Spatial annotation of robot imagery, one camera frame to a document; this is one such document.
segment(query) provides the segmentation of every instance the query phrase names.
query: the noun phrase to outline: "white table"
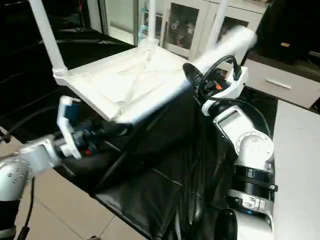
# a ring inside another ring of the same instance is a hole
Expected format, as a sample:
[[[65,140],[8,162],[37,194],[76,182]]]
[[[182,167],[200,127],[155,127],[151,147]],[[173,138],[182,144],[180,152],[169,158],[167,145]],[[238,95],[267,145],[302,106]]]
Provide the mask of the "white table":
[[[279,100],[274,128],[276,240],[320,239],[320,115]]]

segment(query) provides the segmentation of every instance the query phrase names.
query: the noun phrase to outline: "floor tile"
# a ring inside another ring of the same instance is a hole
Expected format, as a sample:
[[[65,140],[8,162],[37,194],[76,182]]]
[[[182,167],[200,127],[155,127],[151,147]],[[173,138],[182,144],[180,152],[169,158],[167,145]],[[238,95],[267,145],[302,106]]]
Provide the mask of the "floor tile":
[[[5,131],[2,127],[0,127],[0,130],[6,134],[7,131]],[[14,137],[11,138],[11,141],[9,143],[1,143],[0,144],[0,157],[2,156],[6,156],[10,153],[12,153],[12,151],[16,150],[17,148],[19,148],[20,146],[22,146],[22,143],[19,142],[17,139],[15,139]]]
[[[15,221],[17,226],[15,239],[17,239],[22,226],[25,224],[29,204],[30,194],[25,192]],[[29,227],[27,240],[81,240],[74,231],[37,201],[33,204]]]
[[[118,217],[114,217],[101,235],[102,240],[145,240],[138,232]]]
[[[114,216],[53,169],[35,182],[36,199],[83,239],[99,236]]]

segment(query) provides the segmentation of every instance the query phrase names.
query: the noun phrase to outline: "white drawer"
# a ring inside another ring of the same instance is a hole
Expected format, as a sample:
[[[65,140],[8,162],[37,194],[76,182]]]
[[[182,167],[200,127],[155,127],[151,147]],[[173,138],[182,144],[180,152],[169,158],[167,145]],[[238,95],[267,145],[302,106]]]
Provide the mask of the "white drawer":
[[[244,66],[249,70],[246,85],[251,88],[305,108],[310,108],[320,97],[319,82],[249,59]]]

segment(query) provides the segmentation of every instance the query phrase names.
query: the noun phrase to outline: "orange light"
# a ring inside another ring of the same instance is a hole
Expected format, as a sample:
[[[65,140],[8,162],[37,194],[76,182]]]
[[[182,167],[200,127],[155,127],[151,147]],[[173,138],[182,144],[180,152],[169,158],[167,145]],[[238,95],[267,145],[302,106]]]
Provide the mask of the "orange light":
[[[90,156],[90,155],[91,155],[91,151],[90,151],[90,149],[86,149],[84,152],[85,152],[85,154],[87,154],[88,156]]]

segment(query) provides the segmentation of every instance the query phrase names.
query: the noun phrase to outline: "drawer handle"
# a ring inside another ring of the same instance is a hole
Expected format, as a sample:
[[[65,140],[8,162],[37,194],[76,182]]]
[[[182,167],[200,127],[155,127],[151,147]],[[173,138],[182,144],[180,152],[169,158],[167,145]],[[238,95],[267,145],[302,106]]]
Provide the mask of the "drawer handle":
[[[275,81],[275,80],[273,80],[273,79],[271,79],[271,78],[269,78],[269,77],[267,77],[265,80],[266,80],[268,83],[277,85],[277,86],[282,87],[282,88],[284,88],[284,89],[291,90],[291,86],[285,85],[285,84],[283,84],[283,83],[281,83],[281,82],[278,82],[278,81]]]

